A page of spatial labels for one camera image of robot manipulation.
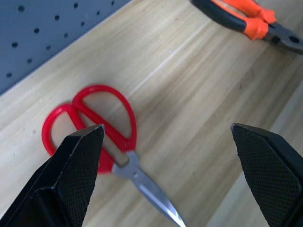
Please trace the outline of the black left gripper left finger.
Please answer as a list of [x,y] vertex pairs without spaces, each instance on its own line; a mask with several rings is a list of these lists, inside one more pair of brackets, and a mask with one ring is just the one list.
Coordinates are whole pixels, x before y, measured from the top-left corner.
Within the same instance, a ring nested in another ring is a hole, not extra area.
[[0,227],[82,227],[95,188],[104,126],[78,130],[32,175]]

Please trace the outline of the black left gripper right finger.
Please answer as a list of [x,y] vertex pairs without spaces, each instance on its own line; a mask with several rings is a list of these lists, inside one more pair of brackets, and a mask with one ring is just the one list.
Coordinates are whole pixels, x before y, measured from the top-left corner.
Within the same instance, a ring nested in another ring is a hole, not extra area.
[[303,227],[303,157],[280,135],[233,123],[246,182],[270,227]]

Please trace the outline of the red handled scissors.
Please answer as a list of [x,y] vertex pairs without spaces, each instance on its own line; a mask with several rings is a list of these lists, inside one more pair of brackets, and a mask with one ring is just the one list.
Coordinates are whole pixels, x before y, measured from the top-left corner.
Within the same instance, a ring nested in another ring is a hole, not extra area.
[[[117,129],[115,129],[109,122],[103,117],[98,115],[83,102],[84,98],[94,94],[106,92],[114,95],[120,100],[122,105],[125,107],[131,125],[130,137],[123,136]],[[137,142],[137,125],[134,112],[127,101],[127,99],[115,88],[107,85],[92,85],[85,87],[79,91],[73,98],[71,103],[63,104],[55,108],[46,118],[42,127],[42,142],[46,151],[53,155],[56,152],[55,146],[51,139],[51,132],[53,123],[62,114],[66,112],[75,128],[80,130],[84,129],[86,125],[80,117],[80,113],[87,116],[95,124],[102,124],[105,126],[105,134],[114,142],[119,148],[121,153],[128,156],[129,161],[126,165],[119,167],[115,163],[115,160],[106,149],[101,150],[99,159],[98,173],[100,174],[116,174],[122,178],[130,179],[140,193],[164,216],[170,219],[178,227],[187,227],[182,217],[174,205],[169,200],[168,196],[163,190],[141,169],[140,159],[136,149]]]

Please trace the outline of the grey perforated pegboard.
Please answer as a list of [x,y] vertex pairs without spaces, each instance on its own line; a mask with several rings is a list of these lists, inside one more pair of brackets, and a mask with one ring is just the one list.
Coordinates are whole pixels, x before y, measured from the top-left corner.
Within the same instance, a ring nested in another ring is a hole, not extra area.
[[0,0],[0,95],[132,0]]

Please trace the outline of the orange and black pliers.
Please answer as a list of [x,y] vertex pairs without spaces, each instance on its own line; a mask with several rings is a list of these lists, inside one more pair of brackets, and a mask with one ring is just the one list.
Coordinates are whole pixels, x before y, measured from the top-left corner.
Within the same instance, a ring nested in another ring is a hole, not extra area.
[[277,22],[275,12],[254,0],[191,0],[216,23],[303,55],[303,39]]

